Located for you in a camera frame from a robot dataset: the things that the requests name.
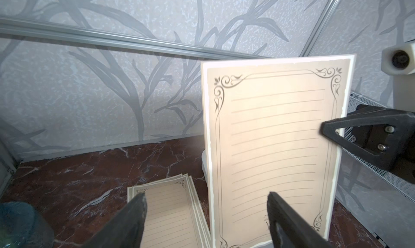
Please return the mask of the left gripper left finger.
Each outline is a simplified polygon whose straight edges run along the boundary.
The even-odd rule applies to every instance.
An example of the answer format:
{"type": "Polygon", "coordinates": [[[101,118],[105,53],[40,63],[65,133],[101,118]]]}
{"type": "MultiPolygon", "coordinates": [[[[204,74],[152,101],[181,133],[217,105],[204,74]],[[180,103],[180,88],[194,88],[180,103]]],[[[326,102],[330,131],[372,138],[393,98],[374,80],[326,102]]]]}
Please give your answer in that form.
{"type": "Polygon", "coordinates": [[[85,244],[84,248],[139,248],[148,205],[145,194],[136,195],[85,244]]]}

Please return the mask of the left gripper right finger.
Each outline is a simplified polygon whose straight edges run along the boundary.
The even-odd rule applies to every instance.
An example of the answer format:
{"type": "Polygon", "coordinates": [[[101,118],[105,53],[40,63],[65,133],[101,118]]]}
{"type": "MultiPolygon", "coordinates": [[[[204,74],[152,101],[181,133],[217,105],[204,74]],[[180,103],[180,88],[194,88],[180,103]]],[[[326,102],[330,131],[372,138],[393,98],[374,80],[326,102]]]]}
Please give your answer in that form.
{"type": "Polygon", "coordinates": [[[269,231],[275,248],[330,248],[331,245],[276,192],[267,199],[269,231]]]}

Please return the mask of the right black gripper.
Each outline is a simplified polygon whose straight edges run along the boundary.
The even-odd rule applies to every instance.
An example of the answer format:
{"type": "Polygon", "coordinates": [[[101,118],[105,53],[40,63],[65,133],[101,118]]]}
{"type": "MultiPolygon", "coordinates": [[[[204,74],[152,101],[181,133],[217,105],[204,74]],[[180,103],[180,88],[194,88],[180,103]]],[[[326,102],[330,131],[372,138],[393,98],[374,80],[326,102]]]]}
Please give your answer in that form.
{"type": "Polygon", "coordinates": [[[325,121],[320,133],[378,169],[415,183],[415,113],[359,105],[325,121]]]}

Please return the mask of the beige stationery sheet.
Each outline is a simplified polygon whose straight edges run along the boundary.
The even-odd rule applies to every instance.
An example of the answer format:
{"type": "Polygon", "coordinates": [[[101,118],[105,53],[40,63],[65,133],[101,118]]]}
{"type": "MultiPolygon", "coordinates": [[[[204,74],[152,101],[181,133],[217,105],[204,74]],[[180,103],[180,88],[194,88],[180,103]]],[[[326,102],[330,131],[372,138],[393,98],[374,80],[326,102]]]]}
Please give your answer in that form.
{"type": "Polygon", "coordinates": [[[321,124],[347,114],[355,54],[201,65],[211,245],[271,243],[278,193],[328,239],[341,148],[321,124]]]}
{"type": "Polygon", "coordinates": [[[193,179],[179,174],[127,188],[130,202],[144,194],[147,216],[142,248],[209,248],[210,230],[193,179]]]}

